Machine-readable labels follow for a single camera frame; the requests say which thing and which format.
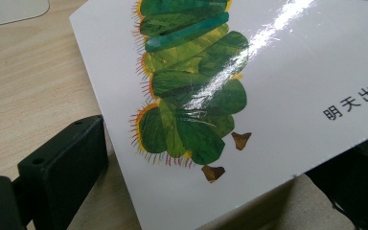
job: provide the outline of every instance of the green caterpillar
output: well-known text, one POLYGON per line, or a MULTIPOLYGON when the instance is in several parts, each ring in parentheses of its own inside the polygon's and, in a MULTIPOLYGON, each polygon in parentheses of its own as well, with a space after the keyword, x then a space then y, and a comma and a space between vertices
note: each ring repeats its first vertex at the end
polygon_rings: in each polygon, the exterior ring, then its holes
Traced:
POLYGON ((232 114, 247 104, 240 71, 248 41, 229 32, 228 0, 142 0, 135 13, 150 102, 135 115, 133 143, 148 160, 208 165, 220 158, 232 114))

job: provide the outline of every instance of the wooden surface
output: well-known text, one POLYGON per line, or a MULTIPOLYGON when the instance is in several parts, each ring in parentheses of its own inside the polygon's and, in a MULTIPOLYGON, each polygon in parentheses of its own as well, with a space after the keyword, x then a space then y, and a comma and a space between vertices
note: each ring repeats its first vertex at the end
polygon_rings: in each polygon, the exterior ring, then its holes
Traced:
MULTIPOLYGON (((71 13, 84 2, 51 0, 46 14, 0 26, 0 175, 15 179, 20 160, 72 122, 101 113, 69 22, 71 13)), ((140 228, 111 149, 109 159, 107 172, 94 186, 70 229, 140 228)), ((280 212, 273 210, 289 199, 290 185, 285 186, 255 200, 247 211, 241 210, 247 219, 254 219, 255 228, 278 218, 280 212)), ((302 192, 307 186, 298 188, 302 192)), ((240 223, 239 218, 233 218, 237 215, 230 217, 232 223, 240 223)), ((243 220, 244 226, 251 226, 243 220)), ((220 221, 207 228, 213 226, 235 225, 220 221)))

